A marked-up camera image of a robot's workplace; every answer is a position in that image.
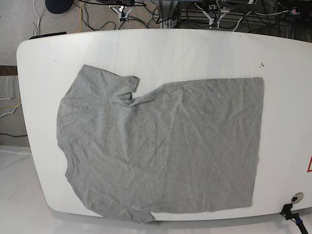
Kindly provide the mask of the grey t-shirt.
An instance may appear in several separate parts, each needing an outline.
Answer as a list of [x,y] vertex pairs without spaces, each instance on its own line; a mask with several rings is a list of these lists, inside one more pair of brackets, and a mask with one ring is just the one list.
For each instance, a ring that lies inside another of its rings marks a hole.
[[60,101],[57,142],[82,204],[136,223],[250,207],[264,80],[171,82],[134,98],[139,82],[84,65]]

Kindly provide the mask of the black flat bar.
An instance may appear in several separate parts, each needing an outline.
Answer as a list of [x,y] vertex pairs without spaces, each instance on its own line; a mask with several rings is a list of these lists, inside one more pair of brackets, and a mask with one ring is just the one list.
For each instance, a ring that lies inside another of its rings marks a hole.
[[45,37],[60,36],[60,35],[66,35],[66,34],[67,34],[66,32],[49,33],[49,34],[44,34],[44,35],[32,36],[29,38],[29,40],[40,39],[40,38],[45,38]]

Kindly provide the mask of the black round base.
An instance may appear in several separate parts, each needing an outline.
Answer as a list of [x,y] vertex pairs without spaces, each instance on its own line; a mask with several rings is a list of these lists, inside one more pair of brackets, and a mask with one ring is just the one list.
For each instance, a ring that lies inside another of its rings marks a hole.
[[63,14],[68,11],[74,0],[45,0],[47,10],[52,14]]

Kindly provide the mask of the silver table grommet right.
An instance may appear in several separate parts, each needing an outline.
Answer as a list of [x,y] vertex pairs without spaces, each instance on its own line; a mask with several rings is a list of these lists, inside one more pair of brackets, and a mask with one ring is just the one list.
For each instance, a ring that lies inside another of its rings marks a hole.
[[299,203],[303,199],[303,197],[304,194],[302,192],[296,193],[291,199],[292,204]]

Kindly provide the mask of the aluminium frame rail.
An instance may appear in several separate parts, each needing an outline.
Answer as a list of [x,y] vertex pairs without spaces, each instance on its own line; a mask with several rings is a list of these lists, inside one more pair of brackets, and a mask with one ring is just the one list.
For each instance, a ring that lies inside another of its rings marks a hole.
[[233,9],[221,8],[221,13],[217,9],[212,9],[211,11],[205,12],[200,9],[189,8],[189,9],[175,9],[171,17],[160,17],[157,22],[159,24],[174,24],[185,20],[189,24],[196,24],[199,26],[208,26],[214,23],[215,20],[221,22],[237,22],[244,13],[235,12]]

